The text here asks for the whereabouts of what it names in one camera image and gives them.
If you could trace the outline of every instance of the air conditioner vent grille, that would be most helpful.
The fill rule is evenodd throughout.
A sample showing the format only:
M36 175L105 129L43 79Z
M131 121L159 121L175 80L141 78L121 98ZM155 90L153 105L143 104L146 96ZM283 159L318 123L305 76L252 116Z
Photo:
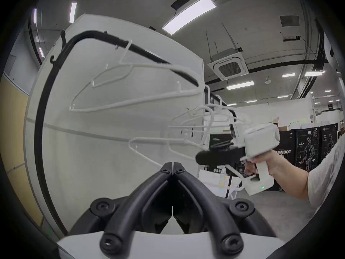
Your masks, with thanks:
M238 63L230 62L220 66L219 71L222 73L224 77L230 77L241 73L241 68L239 67Z

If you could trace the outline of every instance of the screw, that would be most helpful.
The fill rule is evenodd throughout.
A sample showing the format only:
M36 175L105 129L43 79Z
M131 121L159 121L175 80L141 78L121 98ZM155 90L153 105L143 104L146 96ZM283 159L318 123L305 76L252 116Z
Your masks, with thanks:
M105 211L109 208L109 204L105 201L101 201L100 203L97 204L96 208L99 211Z
M106 253L118 253L122 249L121 240L115 235L106 235L103 240L101 240L101 249Z
M162 173L169 174L170 171L168 171L168 169L163 169L163 170L162 170Z
M236 204L236 209L238 211L244 212L248 210L248 205L245 204L244 202L239 202L238 204Z
M177 174L180 174L180 173L183 173L183 172L184 172L183 169L177 169L177 170L176 170L176 173L177 173Z
M226 254L236 254L243 249L243 241L240 235L231 235L222 241L222 250Z

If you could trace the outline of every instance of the yellow wall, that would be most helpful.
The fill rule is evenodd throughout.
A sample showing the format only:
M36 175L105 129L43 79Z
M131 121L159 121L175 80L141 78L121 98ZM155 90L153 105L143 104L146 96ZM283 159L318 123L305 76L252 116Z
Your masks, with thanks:
M20 202L40 225L42 214L32 194L24 164L23 127L28 97L5 78L0 82L0 153L8 178Z

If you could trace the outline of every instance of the ceiling air conditioner unit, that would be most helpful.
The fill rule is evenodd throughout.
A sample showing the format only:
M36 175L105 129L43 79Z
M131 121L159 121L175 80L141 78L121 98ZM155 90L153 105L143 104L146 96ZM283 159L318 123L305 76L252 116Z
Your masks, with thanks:
M208 66L221 80L228 80L249 73L242 53L232 48L212 56Z

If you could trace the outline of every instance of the controller grip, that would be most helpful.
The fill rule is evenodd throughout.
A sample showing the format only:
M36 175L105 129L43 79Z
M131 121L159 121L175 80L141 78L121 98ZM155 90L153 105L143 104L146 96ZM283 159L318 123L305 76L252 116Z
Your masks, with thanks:
M256 163L256 168L258 170L258 174L261 179L267 178L270 174L268 172L268 166L267 163L264 162L260 162L260 163Z

